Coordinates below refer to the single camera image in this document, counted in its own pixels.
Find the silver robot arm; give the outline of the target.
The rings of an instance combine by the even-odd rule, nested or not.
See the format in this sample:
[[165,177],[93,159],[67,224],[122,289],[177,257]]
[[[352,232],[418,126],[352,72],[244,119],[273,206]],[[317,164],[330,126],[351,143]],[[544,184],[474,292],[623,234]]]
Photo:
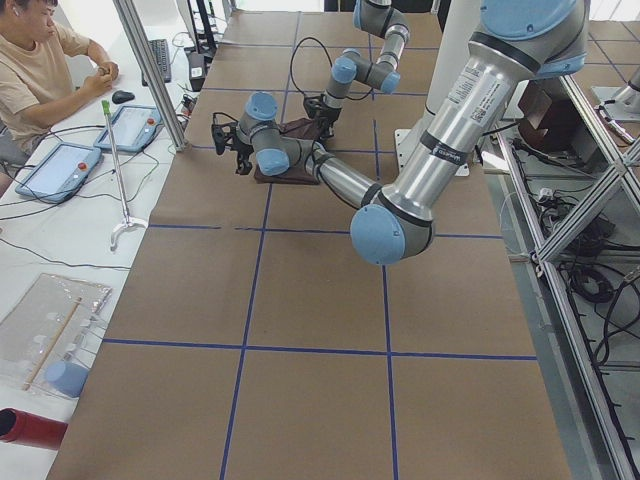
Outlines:
[[389,184],[364,176],[317,140],[286,137],[275,121],[276,101],[266,92],[245,104],[237,152],[254,156],[268,177],[301,167],[351,205],[351,242],[367,262],[389,265],[418,255],[433,239],[434,203],[502,116],[518,84],[583,67],[589,9],[586,1],[481,2],[464,66]]
[[398,65],[410,39],[405,15],[390,1],[357,1],[353,23],[357,29],[382,39],[383,45],[375,60],[353,48],[344,50],[331,66],[324,91],[304,101],[307,116],[318,125],[322,140],[333,136],[334,124],[354,82],[385,94],[393,93],[400,82]]

